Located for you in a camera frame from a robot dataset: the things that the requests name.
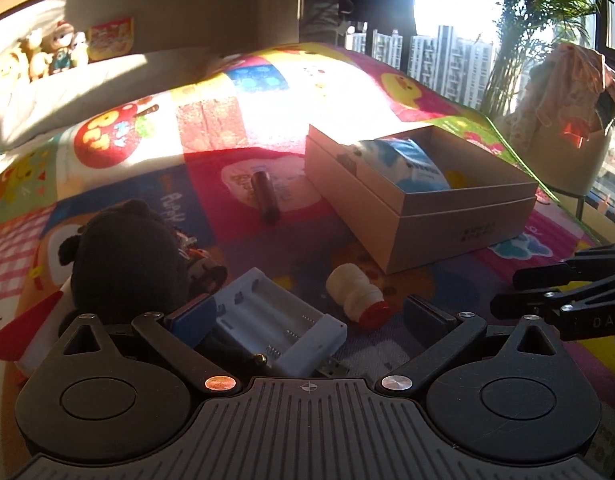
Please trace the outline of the white battery charger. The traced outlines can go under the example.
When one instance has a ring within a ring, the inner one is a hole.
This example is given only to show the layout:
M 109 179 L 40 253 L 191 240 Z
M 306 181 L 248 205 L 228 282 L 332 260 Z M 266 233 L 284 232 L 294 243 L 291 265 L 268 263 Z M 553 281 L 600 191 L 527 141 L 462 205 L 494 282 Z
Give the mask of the white battery charger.
M 266 356 L 270 374 L 312 375 L 347 340 L 347 324 L 282 288 L 260 269 L 213 296 L 217 326 L 251 354 Z

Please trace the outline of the white bottle red cap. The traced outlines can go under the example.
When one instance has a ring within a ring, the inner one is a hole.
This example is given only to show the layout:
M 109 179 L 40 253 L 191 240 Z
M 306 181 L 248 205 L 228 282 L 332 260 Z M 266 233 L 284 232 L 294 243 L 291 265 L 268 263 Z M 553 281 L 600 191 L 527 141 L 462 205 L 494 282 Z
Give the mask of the white bottle red cap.
M 364 330 L 377 330 L 393 314 L 383 292 L 353 263 L 337 266 L 327 278 L 326 289 L 345 315 Z

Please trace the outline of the red white foam rocket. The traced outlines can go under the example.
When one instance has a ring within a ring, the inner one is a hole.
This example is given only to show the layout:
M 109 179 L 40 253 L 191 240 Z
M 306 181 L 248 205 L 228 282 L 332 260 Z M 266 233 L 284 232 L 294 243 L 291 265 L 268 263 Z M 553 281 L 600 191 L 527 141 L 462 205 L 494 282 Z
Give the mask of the red white foam rocket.
M 68 278 L 59 290 L 0 330 L 0 360 L 13 363 L 29 378 L 58 341 L 64 320 L 75 311 Z

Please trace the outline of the green potted palm plant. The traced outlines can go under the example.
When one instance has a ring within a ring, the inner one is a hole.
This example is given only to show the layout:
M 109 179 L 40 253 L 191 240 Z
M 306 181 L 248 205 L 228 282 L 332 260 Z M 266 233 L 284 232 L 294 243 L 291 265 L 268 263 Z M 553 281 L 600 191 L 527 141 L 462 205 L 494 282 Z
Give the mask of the green potted palm plant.
M 605 0 L 494 0 L 501 9 L 497 21 L 498 51 L 481 112 L 492 119 L 510 110 L 519 78 L 530 58 L 553 44 L 592 42 L 587 21 L 600 12 Z

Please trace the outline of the yellow plush toy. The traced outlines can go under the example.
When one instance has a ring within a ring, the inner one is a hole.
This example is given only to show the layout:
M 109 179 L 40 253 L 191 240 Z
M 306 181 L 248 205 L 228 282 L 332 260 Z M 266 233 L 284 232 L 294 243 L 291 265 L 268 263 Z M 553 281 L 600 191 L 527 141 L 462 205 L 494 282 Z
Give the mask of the yellow plush toy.
M 52 55 L 42 48 L 42 31 L 33 29 L 0 56 L 0 99 L 24 84 L 49 75 Z

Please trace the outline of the black plush bear toy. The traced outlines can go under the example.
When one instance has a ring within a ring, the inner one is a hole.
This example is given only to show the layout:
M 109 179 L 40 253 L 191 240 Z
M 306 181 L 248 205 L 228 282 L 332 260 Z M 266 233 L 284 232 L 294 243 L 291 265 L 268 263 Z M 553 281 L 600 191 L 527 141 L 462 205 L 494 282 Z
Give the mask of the black plush bear toy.
M 146 312 L 170 313 L 189 298 L 187 258 L 177 232 L 142 200 L 99 212 L 59 247 L 72 266 L 77 314 L 108 325 Z

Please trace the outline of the colourful cartoon play mat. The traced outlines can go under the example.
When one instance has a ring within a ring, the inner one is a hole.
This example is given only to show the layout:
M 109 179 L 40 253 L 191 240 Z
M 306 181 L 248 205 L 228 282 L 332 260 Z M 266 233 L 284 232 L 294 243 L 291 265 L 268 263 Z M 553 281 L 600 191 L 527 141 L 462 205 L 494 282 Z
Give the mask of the colourful cartoon play mat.
M 440 128 L 533 178 L 534 208 L 505 242 L 385 273 L 306 177 L 312 127 L 347 140 Z M 276 223 L 260 216 L 257 171 L 272 179 Z M 240 55 L 194 84 L 117 98 L 0 174 L 0 330 L 71 279 L 61 244 L 128 200 L 196 237 L 228 271 L 221 289 L 260 269 L 347 324 L 347 340 L 312 375 L 281 377 L 216 322 L 194 350 L 240 389 L 201 393 L 132 322 L 74 312 L 29 378 L 0 360 L 0 479 L 615 479 L 615 337 L 564 341 L 537 315 L 498 320 L 490 308 L 517 271 L 607 245 L 475 110 L 321 44 Z M 393 309 L 377 330 L 327 292 L 344 263 Z M 486 334 L 425 390 L 378 392 L 425 351 L 404 324 L 411 295 L 481 316 Z

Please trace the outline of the dark cylindrical tube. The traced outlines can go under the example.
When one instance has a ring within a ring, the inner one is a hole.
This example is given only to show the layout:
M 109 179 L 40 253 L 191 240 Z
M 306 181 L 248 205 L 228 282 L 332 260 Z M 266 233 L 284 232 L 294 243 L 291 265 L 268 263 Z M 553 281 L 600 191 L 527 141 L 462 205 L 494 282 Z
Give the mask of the dark cylindrical tube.
M 272 179 L 266 171 L 257 171 L 252 174 L 251 185 L 260 216 L 268 223 L 280 220 L 281 212 L 278 198 L 272 185 Z

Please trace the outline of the blue white snack bag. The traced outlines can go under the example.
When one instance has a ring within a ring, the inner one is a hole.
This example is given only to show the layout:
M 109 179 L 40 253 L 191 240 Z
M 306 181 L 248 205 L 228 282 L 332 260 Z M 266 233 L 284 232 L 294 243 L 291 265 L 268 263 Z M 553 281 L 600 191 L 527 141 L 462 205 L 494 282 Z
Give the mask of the blue white snack bag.
M 357 145 L 362 159 L 404 193 L 447 191 L 443 172 L 411 139 L 364 140 Z

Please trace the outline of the small wind-up robot toy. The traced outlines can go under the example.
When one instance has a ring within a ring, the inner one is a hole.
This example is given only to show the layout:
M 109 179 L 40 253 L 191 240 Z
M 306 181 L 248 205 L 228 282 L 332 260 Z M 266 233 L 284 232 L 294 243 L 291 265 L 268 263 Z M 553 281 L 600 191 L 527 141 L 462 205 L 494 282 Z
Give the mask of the small wind-up robot toy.
M 212 255 L 196 244 L 196 237 L 176 231 L 179 252 L 186 260 L 189 278 L 188 299 L 201 295 L 213 295 L 222 288 L 228 278 L 225 266 L 219 264 Z

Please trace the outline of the white chair with clothes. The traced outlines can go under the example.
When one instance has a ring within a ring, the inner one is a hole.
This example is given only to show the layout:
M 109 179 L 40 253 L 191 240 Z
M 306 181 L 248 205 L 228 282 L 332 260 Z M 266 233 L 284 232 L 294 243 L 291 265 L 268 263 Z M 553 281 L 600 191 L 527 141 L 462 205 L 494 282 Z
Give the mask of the white chair with clothes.
M 550 190 L 579 200 L 592 189 L 615 122 L 615 71 L 601 53 L 562 42 L 530 70 L 515 110 L 495 125 Z

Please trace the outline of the beige cardboard box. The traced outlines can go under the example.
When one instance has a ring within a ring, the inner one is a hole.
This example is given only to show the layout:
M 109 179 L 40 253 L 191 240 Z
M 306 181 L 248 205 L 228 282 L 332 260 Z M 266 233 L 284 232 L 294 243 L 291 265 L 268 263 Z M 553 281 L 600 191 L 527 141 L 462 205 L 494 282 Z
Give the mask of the beige cardboard box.
M 451 188 L 404 193 L 362 159 L 358 143 L 316 127 L 305 173 L 385 273 L 473 252 L 521 234 L 536 181 L 505 160 L 437 127 L 396 134 L 435 162 Z

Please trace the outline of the pink picture card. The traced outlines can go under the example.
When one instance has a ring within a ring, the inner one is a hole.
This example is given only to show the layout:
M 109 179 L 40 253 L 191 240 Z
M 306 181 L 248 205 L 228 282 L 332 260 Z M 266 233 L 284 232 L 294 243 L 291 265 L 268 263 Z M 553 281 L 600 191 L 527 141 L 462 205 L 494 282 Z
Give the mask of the pink picture card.
M 134 47 L 134 19 L 121 18 L 87 30 L 90 62 L 100 62 L 129 54 Z

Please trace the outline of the teddy bear with blue outfit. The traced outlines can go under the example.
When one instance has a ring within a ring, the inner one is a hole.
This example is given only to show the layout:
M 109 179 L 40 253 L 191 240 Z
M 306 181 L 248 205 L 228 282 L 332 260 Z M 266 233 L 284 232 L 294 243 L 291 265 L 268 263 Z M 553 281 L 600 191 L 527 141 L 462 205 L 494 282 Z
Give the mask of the teddy bear with blue outfit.
M 75 28 L 68 22 L 58 21 L 46 39 L 46 47 L 51 54 L 49 64 L 50 75 L 62 73 L 72 67 L 72 41 L 75 37 Z

